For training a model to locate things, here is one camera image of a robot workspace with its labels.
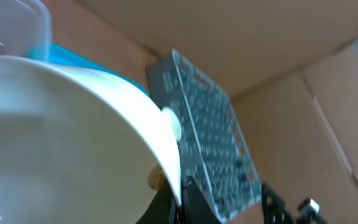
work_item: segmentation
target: clear plastic container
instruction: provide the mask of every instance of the clear plastic container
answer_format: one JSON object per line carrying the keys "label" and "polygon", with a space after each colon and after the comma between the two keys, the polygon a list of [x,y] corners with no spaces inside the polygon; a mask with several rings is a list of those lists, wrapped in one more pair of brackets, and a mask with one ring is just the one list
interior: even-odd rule
{"label": "clear plastic container", "polygon": [[0,55],[47,61],[50,24],[48,9],[38,0],[0,0]]}

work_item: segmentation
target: white round object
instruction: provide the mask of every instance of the white round object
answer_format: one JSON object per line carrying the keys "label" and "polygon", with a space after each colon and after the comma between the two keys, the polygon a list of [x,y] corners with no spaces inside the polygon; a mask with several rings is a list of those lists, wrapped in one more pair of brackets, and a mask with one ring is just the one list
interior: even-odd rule
{"label": "white round object", "polygon": [[136,87],[0,56],[1,223],[135,223],[157,161],[180,205],[175,136]]}

